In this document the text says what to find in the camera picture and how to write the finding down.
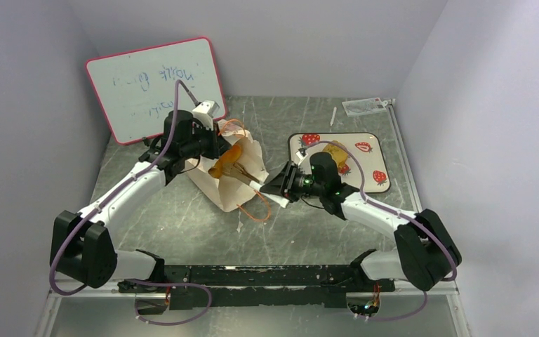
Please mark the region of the paper bag with orange handles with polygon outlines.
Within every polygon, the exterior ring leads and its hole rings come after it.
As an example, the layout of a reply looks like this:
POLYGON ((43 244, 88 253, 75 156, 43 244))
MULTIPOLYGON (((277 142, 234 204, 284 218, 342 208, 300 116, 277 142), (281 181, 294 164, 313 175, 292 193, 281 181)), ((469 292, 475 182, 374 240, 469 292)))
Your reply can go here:
POLYGON ((269 175, 261 144, 238 119, 222 119, 218 126, 219 136, 229 143, 228 151, 219 159, 187 160, 187 176, 221 211, 240 210, 253 220, 268 220, 271 207, 267 198, 257 187, 250 186, 254 182, 263 183, 269 175), (261 216, 252 215, 244 208, 244 204, 256 196, 266 208, 261 216))

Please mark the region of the orange fake bread piece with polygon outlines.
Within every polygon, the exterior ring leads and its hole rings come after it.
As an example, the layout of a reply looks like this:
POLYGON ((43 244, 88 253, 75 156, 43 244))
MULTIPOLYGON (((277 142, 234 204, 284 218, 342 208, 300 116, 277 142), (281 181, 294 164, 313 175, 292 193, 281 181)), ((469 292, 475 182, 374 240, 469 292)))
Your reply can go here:
POLYGON ((209 168, 208 174, 215 179, 220 179, 225 169, 237 163, 241 156, 242 147, 239 144, 234 144, 209 168))

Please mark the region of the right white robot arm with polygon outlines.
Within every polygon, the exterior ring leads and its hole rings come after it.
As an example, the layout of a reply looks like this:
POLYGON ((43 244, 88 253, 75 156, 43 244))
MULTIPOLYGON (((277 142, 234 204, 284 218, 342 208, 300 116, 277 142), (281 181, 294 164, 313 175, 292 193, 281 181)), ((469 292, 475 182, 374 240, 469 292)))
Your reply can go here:
POLYGON ((462 256, 436 212, 414 213, 368 197, 341 180, 336 162, 326 152, 311 155, 308 174, 287 162, 258 191, 282 206, 302 197, 318 197, 327 213, 366 225, 394 241, 391 251, 371 251, 356 259, 350 279, 360 291, 369 290, 381 279, 406 280, 429 291, 457 276, 462 256))

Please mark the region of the strawberry print tray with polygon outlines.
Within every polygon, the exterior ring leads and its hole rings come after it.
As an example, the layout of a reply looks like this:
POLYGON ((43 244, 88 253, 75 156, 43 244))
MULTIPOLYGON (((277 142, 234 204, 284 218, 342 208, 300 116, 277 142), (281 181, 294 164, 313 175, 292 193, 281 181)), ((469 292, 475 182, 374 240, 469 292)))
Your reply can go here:
POLYGON ((390 177, 385 165, 379 140, 372 133, 294 133, 288 139, 290 159, 300 161, 298 150, 304 146, 320 143, 307 150, 309 155, 329 150, 329 142, 336 142, 346 147, 353 154, 339 165, 341 180, 348 185, 359 187, 361 174, 364 174, 364 190, 367 193, 383 193, 390 188, 390 177))

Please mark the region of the metal serving tongs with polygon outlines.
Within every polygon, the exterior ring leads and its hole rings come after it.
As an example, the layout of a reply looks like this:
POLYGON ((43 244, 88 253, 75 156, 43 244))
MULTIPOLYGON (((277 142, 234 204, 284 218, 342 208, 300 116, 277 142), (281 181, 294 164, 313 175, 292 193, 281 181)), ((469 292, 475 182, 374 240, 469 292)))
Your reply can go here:
POLYGON ((290 204, 290 201, 287 200, 285 197, 280 197, 280 196, 276 196, 276 195, 273 195, 273 194, 268 194, 268 193, 262 192, 261 191, 262 185, 261 185, 260 181, 256 177, 251 175, 245 169, 245 167, 242 164, 238 163, 238 162, 231 165, 231 166, 229 166, 228 168, 226 168, 223 175, 231 177, 231 178, 235 178, 235 179, 241 181, 245 185, 251 187, 256 192, 259 192, 262 196, 264 196, 264 197, 272 200, 276 204, 280 205, 280 207, 282 207, 282 208, 286 208, 290 204))

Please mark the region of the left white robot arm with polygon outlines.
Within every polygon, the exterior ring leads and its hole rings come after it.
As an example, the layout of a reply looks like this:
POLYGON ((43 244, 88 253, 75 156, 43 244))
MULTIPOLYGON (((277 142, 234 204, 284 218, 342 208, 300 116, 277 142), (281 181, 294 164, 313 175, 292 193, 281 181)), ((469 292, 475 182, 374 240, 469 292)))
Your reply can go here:
POLYGON ((163 133, 147 144, 147 150, 121 181, 80 211, 63 211, 55 218, 49 272, 54 292, 71 296, 110 280, 137 282, 150 292, 164 287, 163 258, 140 249, 118 250, 113 233, 180 175, 187 160, 217 159, 229 149, 213 120, 213 111, 204 101, 191 112, 170 112, 163 133))

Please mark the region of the yellow fake bread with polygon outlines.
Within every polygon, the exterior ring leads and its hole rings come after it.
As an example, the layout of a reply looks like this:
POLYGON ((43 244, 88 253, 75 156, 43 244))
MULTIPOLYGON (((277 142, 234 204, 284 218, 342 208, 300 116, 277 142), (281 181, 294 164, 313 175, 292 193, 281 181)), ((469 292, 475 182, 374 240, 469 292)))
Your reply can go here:
POLYGON ((350 168, 347 165, 347 159, 349 158, 349 155, 345 150, 345 146, 335 140, 332 140, 322 150, 323 152, 327 152, 330 154, 331 158, 337 165, 338 173, 340 175, 346 175, 350 171, 350 168))

